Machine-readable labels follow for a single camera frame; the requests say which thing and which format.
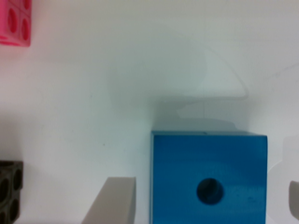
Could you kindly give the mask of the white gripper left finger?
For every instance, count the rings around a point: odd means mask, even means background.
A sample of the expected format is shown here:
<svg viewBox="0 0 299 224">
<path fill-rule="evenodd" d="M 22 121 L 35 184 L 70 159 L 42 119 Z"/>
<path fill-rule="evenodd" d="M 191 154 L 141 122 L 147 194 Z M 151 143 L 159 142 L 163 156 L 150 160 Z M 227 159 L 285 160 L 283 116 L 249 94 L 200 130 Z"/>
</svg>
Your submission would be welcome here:
<svg viewBox="0 0 299 224">
<path fill-rule="evenodd" d="M 81 224 L 134 224 L 136 179 L 109 177 Z"/>
</svg>

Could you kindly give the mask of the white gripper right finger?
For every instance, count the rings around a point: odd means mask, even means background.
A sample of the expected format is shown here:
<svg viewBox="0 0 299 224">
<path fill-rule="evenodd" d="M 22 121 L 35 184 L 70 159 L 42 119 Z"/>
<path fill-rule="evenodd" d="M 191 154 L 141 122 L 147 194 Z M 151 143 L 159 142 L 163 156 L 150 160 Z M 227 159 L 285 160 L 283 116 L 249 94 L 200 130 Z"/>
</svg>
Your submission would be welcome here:
<svg viewBox="0 0 299 224">
<path fill-rule="evenodd" d="M 289 185 L 289 208 L 295 218 L 299 218 L 299 182 L 292 181 Z"/>
</svg>

